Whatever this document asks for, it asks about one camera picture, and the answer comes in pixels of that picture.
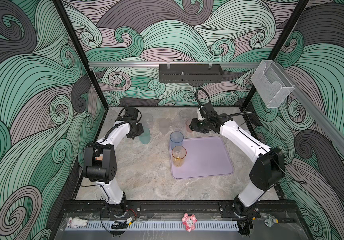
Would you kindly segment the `teal translucent cup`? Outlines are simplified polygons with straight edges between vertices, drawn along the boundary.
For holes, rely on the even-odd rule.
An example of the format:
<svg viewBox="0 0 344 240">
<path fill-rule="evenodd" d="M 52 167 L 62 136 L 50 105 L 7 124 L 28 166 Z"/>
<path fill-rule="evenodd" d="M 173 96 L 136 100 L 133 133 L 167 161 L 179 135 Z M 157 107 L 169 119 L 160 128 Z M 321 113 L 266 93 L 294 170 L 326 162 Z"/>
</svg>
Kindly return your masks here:
<svg viewBox="0 0 344 240">
<path fill-rule="evenodd" d="M 144 132 L 139 136 L 139 140 L 144 145 L 147 145 L 150 142 L 151 134 L 149 128 L 144 128 Z"/>
</svg>

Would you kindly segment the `blue translucent cup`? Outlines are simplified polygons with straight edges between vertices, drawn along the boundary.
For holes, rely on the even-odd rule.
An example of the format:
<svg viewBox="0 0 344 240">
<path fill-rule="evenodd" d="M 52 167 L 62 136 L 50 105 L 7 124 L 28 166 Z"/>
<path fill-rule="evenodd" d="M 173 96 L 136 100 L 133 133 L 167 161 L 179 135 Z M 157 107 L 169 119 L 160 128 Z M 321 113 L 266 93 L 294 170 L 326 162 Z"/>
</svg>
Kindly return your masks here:
<svg viewBox="0 0 344 240">
<path fill-rule="evenodd" d="M 176 146 L 181 146 L 184 140 L 183 133 L 179 131 L 174 131 L 170 134 L 170 147 L 171 149 L 175 148 Z"/>
</svg>

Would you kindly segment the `yellow translucent cup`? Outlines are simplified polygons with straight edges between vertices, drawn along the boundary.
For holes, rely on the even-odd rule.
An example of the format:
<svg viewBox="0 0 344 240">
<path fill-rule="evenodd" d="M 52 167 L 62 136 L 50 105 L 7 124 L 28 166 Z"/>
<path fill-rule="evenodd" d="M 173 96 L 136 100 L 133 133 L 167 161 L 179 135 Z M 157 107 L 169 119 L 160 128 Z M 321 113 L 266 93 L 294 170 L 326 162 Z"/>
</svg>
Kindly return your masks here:
<svg viewBox="0 0 344 240">
<path fill-rule="evenodd" d="M 184 159 L 187 151 L 183 146 L 175 146 L 172 149 L 172 163 L 175 167 L 181 167 L 184 164 Z"/>
</svg>

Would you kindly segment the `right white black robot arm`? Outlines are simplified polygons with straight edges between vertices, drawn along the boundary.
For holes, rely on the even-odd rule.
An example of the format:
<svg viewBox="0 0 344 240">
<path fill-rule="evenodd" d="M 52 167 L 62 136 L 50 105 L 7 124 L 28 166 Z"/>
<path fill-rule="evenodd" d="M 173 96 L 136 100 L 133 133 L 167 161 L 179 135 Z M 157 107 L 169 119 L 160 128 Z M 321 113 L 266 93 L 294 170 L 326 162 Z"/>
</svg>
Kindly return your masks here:
<svg viewBox="0 0 344 240">
<path fill-rule="evenodd" d="M 249 183 L 234 199 L 236 214 L 244 216 L 270 188 L 285 177 L 284 154 L 279 148 L 271 148 L 258 141 L 233 120 L 233 117 L 252 114 L 253 111 L 218 114 L 208 92 L 203 88 L 196 89 L 195 99 L 198 103 L 198 117 L 192 119 L 190 130 L 222 135 L 239 147 L 253 163 Z"/>
</svg>

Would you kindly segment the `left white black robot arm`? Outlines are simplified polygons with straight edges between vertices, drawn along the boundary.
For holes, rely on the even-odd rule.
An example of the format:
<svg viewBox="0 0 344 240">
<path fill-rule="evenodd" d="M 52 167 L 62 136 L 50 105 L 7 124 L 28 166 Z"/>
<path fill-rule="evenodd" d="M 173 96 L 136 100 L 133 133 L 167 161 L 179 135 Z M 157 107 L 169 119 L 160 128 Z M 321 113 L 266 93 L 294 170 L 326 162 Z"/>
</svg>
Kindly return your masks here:
<svg viewBox="0 0 344 240">
<path fill-rule="evenodd" d="M 126 201 L 125 193 L 116 180 L 116 148 L 123 138 L 135 139 L 144 133 L 141 119 L 140 110 L 133 107 L 122 108 L 114 125 L 102 139 L 84 149 L 83 177 L 102 190 L 104 201 L 110 206 L 120 206 Z"/>
</svg>

